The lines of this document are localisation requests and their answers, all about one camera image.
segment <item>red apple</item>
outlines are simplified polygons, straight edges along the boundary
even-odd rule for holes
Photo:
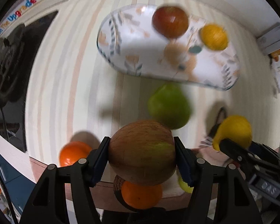
[[[182,36],[189,27],[186,12],[176,6],[162,6],[157,8],[152,17],[153,27],[168,39]]]

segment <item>floral patterned plate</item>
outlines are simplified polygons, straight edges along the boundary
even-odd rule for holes
[[[152,26],[156,8],[146,4],[125,6],[103,20],[97,48],[106,61],[129,75],[230,89],[239,77],[232,43],[223,51],[208,49],[199,37],[207,21],[194,15],[189,16],[187,32],[169,40]]]

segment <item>white wall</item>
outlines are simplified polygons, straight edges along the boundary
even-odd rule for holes
[[[223,0],[238,10],[244,24],[255,36],[280,22],[280,18],[265,0]]]

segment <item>black cable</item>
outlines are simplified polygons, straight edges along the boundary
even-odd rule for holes
[[[15,210],[14,210],[13,205],[12,205],[12,202],[11,202],[11,200],[10,200],[10,196],[9,196],[9,194],[8,194],[8,191],[7,191],[7,189],[6,189],[5,184],[3,183],[3,180],[2,180],[2,178],[1,178],[1,176],[0,176],[0,186],[1,186],[2,189],[3,189],[3,193],[4,193],[4,195],[5,195],[5,198],[6,198],[6,201],[7,201],[8,207],[9,207],[9,210],[10,210],[10,212],[11,212],[11,216],[12,216],[12,218],[13,218],[13,221],[14,221],[15,224],[19,224],[19,222],[18,222],[18,220],[17,220],[17,217],[16,217],[16,215],[15,215]]]

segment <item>blue cabinet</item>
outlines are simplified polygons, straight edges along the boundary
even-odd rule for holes
[[[6,184],[20,175],[21,174],[0,155],[0,176],[3,182]]]
[[[20,214],[22,214],[34,186],[35,183],[23,175],[6,184],[11,202]]]

